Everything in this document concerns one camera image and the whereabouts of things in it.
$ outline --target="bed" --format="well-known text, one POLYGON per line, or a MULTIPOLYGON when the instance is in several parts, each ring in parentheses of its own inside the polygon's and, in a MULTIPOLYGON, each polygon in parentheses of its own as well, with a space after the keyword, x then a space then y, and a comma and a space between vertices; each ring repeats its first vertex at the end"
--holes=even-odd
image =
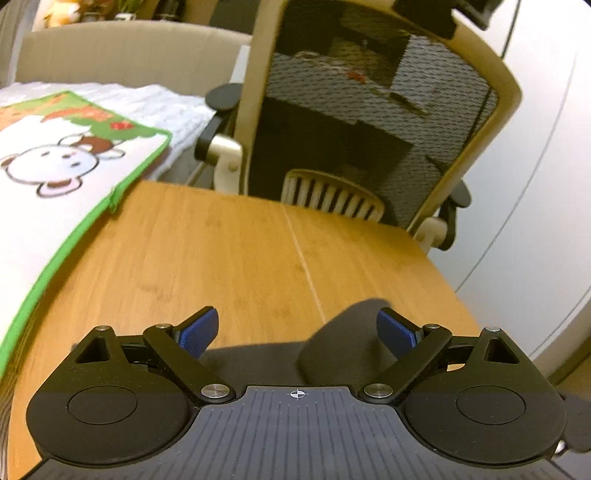
POLYGON ((193 157, 214 111, 206 93, 243 81, 251 36, 173 22, 95 22, 28 34, 16 82, 0 106, 71 90, 149 127, 169 130, 170 147, 144 178, 207 185, 193 157))

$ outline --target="orange plush toy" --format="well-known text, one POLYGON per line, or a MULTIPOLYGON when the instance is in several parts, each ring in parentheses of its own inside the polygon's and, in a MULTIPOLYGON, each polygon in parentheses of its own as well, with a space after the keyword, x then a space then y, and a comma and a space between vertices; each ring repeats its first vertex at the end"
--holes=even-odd
POLYGON ((82 0, 54 0, 53 5, 49 7, 43 18, 45 27, 59 27, 76 23, 82 18, 84 9, 82 0))

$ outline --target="green border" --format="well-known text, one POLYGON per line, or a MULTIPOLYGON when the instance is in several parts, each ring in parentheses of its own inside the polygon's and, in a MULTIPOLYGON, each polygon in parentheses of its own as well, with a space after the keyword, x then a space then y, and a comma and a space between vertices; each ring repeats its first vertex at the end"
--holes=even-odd
MULTIPOLYGON (((93 105, 97 108, 104 110, 105 112, 112 113, 117 116, 122 116, 112 110, 107 110, 106 108, 102 108, 100 105, 97 105, 84 97, 77 95, 76 93, 70 90, 64 90, 62 92, 52 93, 51 95, 47 95, 45 97, 40 97, 38 100, 59 95, 61 93, 71 93, 72 95, 78 97, 81 100, 84 100, 90 105, 93 105)), ((132 123, 139 124, 139 122, 134 122, 132 119, 126 118, 132 123)), ((93 208, 88 215, 78 224, 78 226, 74 229, 74 231, 66 238, 64 243, 61 247, 57 250, 55 255, 49 260, 48 264, 45 266, 37 281, 34 283, 31 291, 26 296, 24 302, 22 302, 21 307, 18 309, 17 315, 13 318, 10 327, 8 328, 6 335, 2 340, 2 344, 0 345, 0 379, 4 377, 4 373, 6 373, 6 368, 8 366, 8 362, 11 359, 11 355, 17 345, 19 338, 22 335, 22 331, 24 330, 28 319, 30 318, 31 314, 37 307, 37 303, 39 299, 45 292, 47 285, 49 284, 50 280, 53 278, 53 275, 57 272, 57 270, 61 267, 64 260, 67 256, 71 253, 73 248, 76 244, 80 241, 82 236, 88 231, 88 229, 92 226, 92 224, 97 220, 98 217, 106 210, 110 209, 112 212, 116 210, 119 205, 119 202, 123 198, 125 190, 139 177, 139 175, 164 151, 166 147, 170 144, 170 141, 173 137, 172 133, 163 130, 161 128, 154 128, 154 131, 159 134, 163 134, 167 137, 166 141, 160 146, 160 148, 156 149, 141 165, 139 165, 128 177, 124 178, 113 190, 109 195, 103 198, 100 203, 93 208)))

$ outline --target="bed headboard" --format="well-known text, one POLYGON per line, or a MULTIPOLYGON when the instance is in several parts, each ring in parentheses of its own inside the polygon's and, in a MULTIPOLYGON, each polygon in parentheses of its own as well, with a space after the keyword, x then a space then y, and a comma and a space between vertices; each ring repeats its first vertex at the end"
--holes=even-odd
POLYGON ((16 81, 156 83, 205 96, 229 81, 240 47, 250 42, 250 35, 174 22, 66 25, 24 38, 16 81))

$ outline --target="white crosshair mark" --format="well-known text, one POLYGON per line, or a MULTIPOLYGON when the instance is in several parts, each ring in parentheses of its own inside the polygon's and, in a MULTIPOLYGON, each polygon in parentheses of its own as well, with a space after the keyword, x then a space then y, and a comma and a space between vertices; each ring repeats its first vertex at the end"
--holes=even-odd
POLYGON ((302 390, 294 390, 293 392, 290 392, 289 395, 291 395, 294 398, 301 398, 304 395, 310 395, 310 394, 306 393, 306 392, 302 392, 302 390))

